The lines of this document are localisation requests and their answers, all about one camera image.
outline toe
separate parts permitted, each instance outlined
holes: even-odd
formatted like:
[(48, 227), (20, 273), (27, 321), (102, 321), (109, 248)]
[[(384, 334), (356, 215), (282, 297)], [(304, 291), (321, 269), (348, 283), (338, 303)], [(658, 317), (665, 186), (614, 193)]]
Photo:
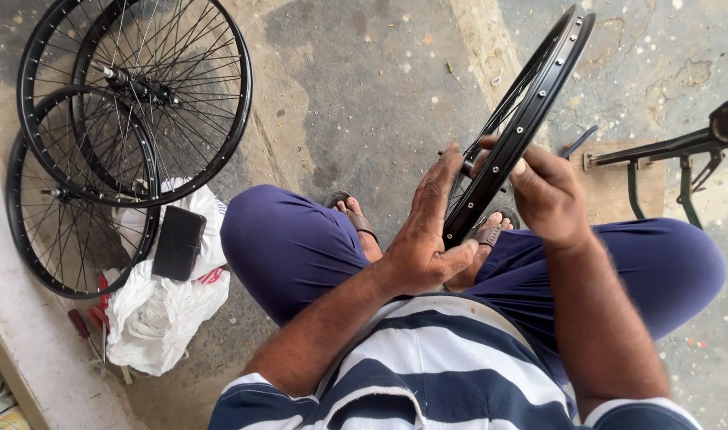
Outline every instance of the toe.
[(503, 215), (499, 212), (494, 212), (486, 218), (486, 222), (483, 223), (482, 228), (491, 228), (503, 221)]
[(356, 213), (356, 214), (358, 214), (358, 215), (362, 215), (362, 209), (361, 209), (361, 207), (359, 206), (359, 200), (356, 200), (356, 199), (355, 199), (355, 198), (353, 198), (353, 197), (349, 197), (349, 198), (348, 198), (348, 199), (346, 200), (346, 206), (348, 206), (348, 208), (349, 208), (350, 210), (352, 210), (352, 211), (353, 211), (354, 213)]

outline red screwdriver handle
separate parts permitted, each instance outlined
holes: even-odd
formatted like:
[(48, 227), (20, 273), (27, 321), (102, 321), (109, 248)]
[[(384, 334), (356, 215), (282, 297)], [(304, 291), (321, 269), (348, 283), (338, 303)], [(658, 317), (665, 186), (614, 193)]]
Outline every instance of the red screwdriver handle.
[(67, 312), (67, 315), (70, 317), (70, 321), (72, 321), (72, 325), (75, 326), (75, 329), (77, 329), (77, 333), (82, 337), (83, 339), (87, 339), (90, 337), (90, 331), (88, 331), (88, 327), (85, 325), (85, 320), (82, 319), (82, 316), (80, 315), (80, 311), (77, 309), (72, 309), (71, 311)]

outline sandal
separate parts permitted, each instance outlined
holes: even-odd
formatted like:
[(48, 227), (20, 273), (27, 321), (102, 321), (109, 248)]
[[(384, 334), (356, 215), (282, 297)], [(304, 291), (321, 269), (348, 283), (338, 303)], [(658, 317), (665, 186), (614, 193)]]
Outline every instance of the sandal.
[[(335, 191), (335, 193), (333, 193), (332, 196), (324, 204), (324, 207), (326, 207), (327, 209), (333, 209), (337, 207), (337, 202), (342, 201), (342, 203), (345, 204), (346, 200), (349, 197), (351, 197), (351, 195), (345, 191)], [(372, 237), (375, 238), (375, 243), (377, 243), (378, 245), (380, 244), (380, 241), (377, 239), (377, 235), (374, 231), (372, 231), (372, 225), (369, 223), (369, 221), (366, 220), (366, 218), (364, 218), (362, 215), (359, 215), (358, 213), (354, 213), (352, 210), (348, 209), (348, 206), (346, 206), (345, 214), (348, 217), (348, 220), (350, 220), (351, 224), (353, 224), (353, 228), (355, 228), (357, 232), (360, 231), (371, 234)]]
[[(510, 224), (512, 225), (513, 230), (519, 230), (521, 228), (521, 219), (518, 217), (518, 214), (509, 207), (500, 207), (498, 209), (492, 210), (489, 215), (486, 215), (484, 217), (480, 224), (483, 226), (489, 216), (491, 216), (491, 214), (494, 212), (499, 212), (503, 215), (503, 219), (507, 218), (508, 220), (510, 220)], [(491, 246), (492, 249), (494, 249), (494, 245), (497, 243), (497, 239), (499, 239), (499, 234), (502, 231), (503, 225), (502, 223), (499, 223), (491, 228), (478, 230), (473, 238), (478, 241), (479, 245), (488, 245)]]

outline smartphone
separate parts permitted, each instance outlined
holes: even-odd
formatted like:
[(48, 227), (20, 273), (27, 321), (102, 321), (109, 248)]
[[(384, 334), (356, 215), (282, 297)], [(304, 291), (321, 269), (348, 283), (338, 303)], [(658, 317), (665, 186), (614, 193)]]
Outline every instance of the smartphone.
[(188, 281), (200, 254), (206, 224), (204, 215), (168, 206), (151, 272), (176, 281)]

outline blue and white striped shirt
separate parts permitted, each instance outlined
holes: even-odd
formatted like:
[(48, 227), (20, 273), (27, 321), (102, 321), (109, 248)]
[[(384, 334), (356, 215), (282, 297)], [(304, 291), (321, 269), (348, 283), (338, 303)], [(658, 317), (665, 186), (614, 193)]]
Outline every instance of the blue and white striped shirt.
[[(589, 428), (700, 429), (668, 399), (613, 400)], [(210, 430), (575, 428), (566, 395), (522, 333), (464, 295), (422, 295), (381, 308), (312, 396), (252, 373), (225, 387)]]

